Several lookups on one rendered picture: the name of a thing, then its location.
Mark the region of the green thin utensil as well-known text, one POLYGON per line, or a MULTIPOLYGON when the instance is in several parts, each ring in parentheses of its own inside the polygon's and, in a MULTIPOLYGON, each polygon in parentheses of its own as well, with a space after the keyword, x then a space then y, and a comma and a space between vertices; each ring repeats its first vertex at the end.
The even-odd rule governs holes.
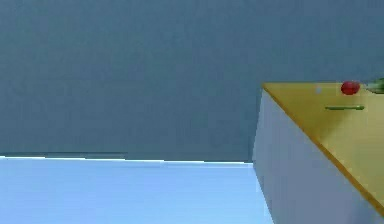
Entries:
POLYGON ((355 105, 355 106, 325 106, 327 110, 364 110, 365 106, 355 105))

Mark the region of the grey counter with yellow top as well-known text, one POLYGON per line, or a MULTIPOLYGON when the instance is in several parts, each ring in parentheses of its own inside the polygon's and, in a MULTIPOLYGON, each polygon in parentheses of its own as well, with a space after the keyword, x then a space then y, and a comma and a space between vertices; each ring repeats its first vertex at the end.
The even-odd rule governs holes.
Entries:
POLYGON ((384 224, 384 94, 264 84, 253 167, 274 224, 384 224))

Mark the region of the red round fruit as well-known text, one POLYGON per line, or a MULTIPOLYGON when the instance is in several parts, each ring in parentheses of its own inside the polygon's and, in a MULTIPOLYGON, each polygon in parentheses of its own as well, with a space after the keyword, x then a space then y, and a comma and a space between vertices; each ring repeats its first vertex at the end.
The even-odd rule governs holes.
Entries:
POLYGON ((340 87, 344 95, 354 95, 360 90, 360 83, 357 81, 345 81, 340 87))

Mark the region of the green leafy vegetable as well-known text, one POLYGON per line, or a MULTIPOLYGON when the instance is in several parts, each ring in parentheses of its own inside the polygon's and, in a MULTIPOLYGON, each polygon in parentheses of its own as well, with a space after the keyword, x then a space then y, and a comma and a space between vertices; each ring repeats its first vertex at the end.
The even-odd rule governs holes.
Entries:
POLYGON ((367 83, 365 88, 375 94, 384 94, 384 78, 367 83))

